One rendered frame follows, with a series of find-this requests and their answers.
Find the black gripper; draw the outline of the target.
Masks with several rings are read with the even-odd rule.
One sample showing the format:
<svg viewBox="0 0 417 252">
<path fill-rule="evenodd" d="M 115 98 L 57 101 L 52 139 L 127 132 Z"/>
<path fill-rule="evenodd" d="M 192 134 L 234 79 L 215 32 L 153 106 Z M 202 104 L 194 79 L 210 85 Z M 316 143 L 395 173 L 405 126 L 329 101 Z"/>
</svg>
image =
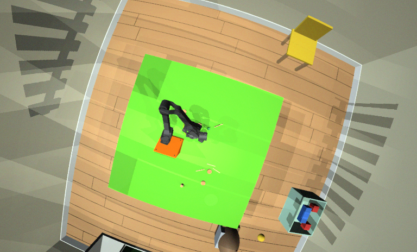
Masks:
<svg viewBox="0 0 417 252">
<path fill-rule="evenodd" d="M 182 131 L 183 131 L 184 133 L 186 133 L 186 132 L 187 132 L 186 126 L 184 126 L 184 127 L 183 127 Z M 203 140 L 198 140 L 198 141 L 199 141 L 199 142 L 201 142 L 201 143 L 203 143 Z"/>
</svg>

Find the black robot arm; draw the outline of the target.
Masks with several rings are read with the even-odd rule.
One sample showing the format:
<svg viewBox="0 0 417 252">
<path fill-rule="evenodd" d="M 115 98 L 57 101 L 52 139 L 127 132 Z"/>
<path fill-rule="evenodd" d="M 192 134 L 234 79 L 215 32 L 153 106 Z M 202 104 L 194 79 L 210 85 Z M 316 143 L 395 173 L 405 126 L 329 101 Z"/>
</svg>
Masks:
<svg viewBox="0 0 417 252">
<path fill-rule="evenodd" d="M 174 110 L 170 110 L 170 106 L 174 108 Z M 188 132 L 186 132 L 186 137 L 190 139 L 198 138 L 198 140 L 207 141 L 207 132 L 201 132 L 200 129 L 202 126 L 198 123 L 195 123 L 189 119 L 189 117 L 185 114 L 182 110 L 180 105 L 177 105 L 168 100 L 162 100 L 159 106 L 159 113 L 162 115 L 163 118 L 163 125 L 164 130 L 160 137 L 160 143 L 168 145 L 170 142 L 170 138 L 173 135 L 173 128 L 170 126 L 169 115 L 175 114 L 177 115 L 183 124 L 186 126 Z"/>
</svg>

